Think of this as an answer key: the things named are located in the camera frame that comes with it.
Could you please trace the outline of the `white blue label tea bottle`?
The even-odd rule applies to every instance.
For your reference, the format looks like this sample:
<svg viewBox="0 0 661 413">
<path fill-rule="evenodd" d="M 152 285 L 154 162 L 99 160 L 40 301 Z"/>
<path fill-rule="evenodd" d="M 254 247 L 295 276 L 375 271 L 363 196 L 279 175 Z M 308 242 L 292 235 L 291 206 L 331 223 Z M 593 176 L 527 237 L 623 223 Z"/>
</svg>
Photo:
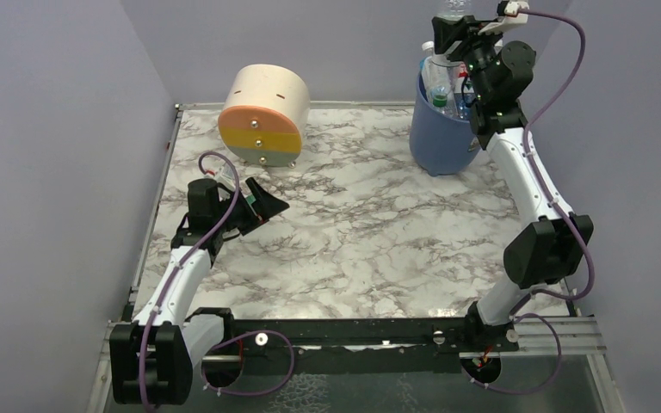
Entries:
<svg viewBox="0 0 661 413">
<path fill-rule="evenodd" d="M 437 112 L 452 117 L 455 110 L 448 68 L 435 62 L 433 41 L 424 42 L 422 49 L 426 53 L 421 64 L 421 75 L 427 101 Z"/>
</svg>

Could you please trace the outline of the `red label clear bottle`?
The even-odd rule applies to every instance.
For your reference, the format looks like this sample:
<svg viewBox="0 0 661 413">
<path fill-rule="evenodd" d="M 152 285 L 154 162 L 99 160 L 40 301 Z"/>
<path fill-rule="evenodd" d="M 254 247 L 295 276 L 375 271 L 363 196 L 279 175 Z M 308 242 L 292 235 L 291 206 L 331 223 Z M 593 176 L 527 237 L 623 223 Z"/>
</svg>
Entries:
<svg viewBox="0 0 661 413">
<path fill-rule="evenodd" d="M 456 116 L 460 120 L 469 121 L 472 114 L 472 105 L 477 98 L 467 67 L 459 63 L 451 76 L 453 98 L 456 106 Z"/>
</svg>

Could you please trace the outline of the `green cap clear bottle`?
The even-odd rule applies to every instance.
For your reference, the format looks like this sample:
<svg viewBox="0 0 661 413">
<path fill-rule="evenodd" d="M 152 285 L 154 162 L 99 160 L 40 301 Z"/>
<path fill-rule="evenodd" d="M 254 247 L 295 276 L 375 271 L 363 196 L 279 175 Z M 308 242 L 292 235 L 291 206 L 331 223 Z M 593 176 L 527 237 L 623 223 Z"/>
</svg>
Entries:
<svg viewBox="0 0 661 413">
<path fill-rule="evenodd" d="M 429 84 L 426 86 L 428 98 L 433 107 L 441 113 L 453 115 L 456 113 L 454 100 L 455 81 L 452 76 L 459 68 L 460 62 L 448 59 L 447 52 L 458 43 L 443 46 L 443 30 L 445 24 L 441 21 L 454 23 L 470 15 L 473 10 L 472 2 L 466 0 L 441 1 L 433 17 L 434 49 L 428 65 Z"/>
</svg>

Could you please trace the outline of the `green label tea bottle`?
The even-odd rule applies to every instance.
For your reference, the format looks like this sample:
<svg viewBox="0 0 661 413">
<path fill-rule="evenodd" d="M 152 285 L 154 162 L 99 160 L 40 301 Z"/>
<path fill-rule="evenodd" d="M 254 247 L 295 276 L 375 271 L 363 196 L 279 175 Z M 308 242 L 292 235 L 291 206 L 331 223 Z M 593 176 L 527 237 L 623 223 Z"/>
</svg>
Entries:
<svg viewBox="0 0 661 413">
<path fill-rule="evenodd" d="M 253 195 L 250 194 L 250 195 L 245 196 L 244 200 L 247 202 L 247 204 L 249 206 L 251 206 L 254 203 L 254 201 L 256 200 L 256 198 Z"/>
</svg>

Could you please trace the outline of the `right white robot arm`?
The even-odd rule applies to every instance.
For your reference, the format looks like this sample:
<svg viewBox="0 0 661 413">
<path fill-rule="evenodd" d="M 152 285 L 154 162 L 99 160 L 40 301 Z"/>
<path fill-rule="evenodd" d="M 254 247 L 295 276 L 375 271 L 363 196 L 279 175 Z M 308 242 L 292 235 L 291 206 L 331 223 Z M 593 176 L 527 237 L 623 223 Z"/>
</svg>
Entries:
<svg viewBox="0 0 661 413">
<path fill-rule="evenodd" d="M 534 147 L 533 121 L 519 101 L 533 81 L 536 53 L 521 41 L 495 48 L 504 32 L 523 25 L 533 13 L 523 2 L 501 5 L 495 20 L 472 15 L 432 20 L 435 53 L 466 65 L 475 93 L 473 134 L 503 173 L 522 222 L 521 232 L 503 251 L 504 277 L 464 317 L 463 336 L 473 346 L 504 337 L 511 316 L 535 295 L 572 301 L 573 296 L 549 286 L 575 273 L 581 261 L 593 264 L 587 249 L 593 222 L 574 213 L 556 189 Z"/>
</svg>

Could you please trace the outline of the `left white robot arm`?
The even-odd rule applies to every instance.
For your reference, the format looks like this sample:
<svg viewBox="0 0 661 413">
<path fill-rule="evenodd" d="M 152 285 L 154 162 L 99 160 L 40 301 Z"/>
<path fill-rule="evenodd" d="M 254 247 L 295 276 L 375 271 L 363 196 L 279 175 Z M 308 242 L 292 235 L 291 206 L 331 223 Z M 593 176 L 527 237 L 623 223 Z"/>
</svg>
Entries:
<svg viewBox="0 0 661 413">
<path fill-rule="evenodd" d="M 109 337 L 112 390 L 117 404 L 154 407 L 183 404 L 194 370 L 221 343 L 228 323 L 221 316 L 189 315 L 189 307 L 212 269 L 228 231 L 244 236 L 289 208 L 255 179 L 250 196 L 213 178 L 188 184 L 188 211 L 170 243 L 170 260 L 156 290 L 128 324 Z"/>
</svg>

